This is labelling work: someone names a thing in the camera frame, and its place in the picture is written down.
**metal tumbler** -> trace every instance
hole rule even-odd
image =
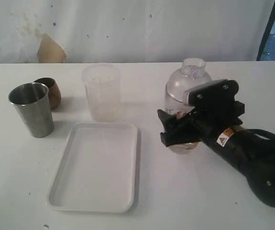
[[[48,91],[44,84],[33,82],[20,85],[9,94],[9,101],[21,116],[30,134],[36,138],[43,138],[54,129]]]

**warning label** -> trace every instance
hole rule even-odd
[[[234,134],[234,132],[238,132],[244,130],[244,128],[242,128],[241,126],[234,126],[232,128],[227,128],[224,130],[224,132],[222,132],[218,139],[216,140],[216,142],[224,147],[225,144],[227,143],[227,141],[229,140],[230,137],[232,137],[232,135]]]

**white table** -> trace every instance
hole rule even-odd
[[[180,63],[116,64],[122,72],[122,120],[141,132],[137,200],[122,215],[53,211],[48,186],[72,125],[92,121],[81,71],[88,64],[0,64],[0,230],[243,230],[275,229],[275,208],[252,193],[246,179],[204,144],[177,155],[160,142],[156,110],[164,86]],[[209,62],[213,79],[235,79],[246,104],[245,127],[275,133],[275,62]],[[33,138],[8,93],[40,77],[56,79],[62,104],[54,132]]]

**glass jar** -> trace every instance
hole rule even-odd
[[[165,111],[177,118],[192,110],[191,106],[183,103],[183,93],[197,85],[211,81],[205,71],[206,62],[199,58],[187,58],[180,69],[172,73],[165,87]],[[198,142],[171,146],[177,153],[188,153],[188,150],[197,146]]]

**white wall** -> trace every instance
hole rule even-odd
[[[0,0],[0,63],[37,62],[43,33],[62,46],[65,62],[255,60],[273,3]]]

